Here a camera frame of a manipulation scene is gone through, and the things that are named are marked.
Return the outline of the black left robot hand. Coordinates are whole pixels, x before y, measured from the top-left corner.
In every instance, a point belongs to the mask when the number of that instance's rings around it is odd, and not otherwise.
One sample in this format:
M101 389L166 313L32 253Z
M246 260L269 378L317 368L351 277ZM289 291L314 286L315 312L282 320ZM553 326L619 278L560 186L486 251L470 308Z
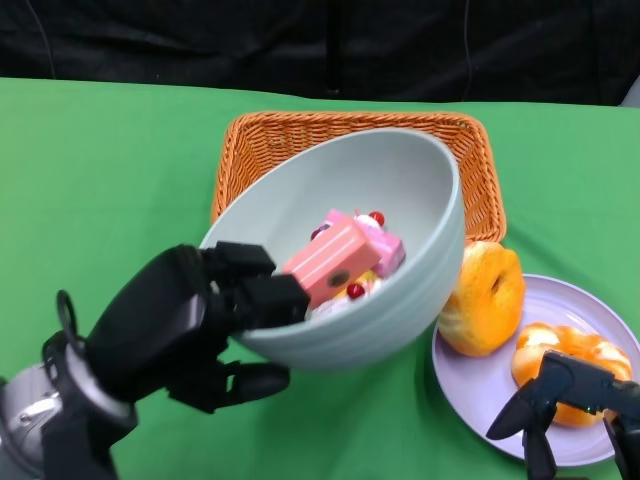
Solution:
M308 294L275 269L259 245L162 252L118 292L86 337L98 384L127 403L164 389L205 413L283 391L288 368L219 358L235 335L303 321Z

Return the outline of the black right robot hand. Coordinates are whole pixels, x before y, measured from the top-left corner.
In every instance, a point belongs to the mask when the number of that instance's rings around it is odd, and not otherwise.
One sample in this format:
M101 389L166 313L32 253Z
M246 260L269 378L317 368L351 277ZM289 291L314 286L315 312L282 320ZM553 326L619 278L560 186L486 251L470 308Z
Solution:
M620 476L639 479L639 385L558 352L543 355L538 376L509 399L486 437L501 440L522 432L527 477L555 479L557 466L546 432L558 404L602 413Z

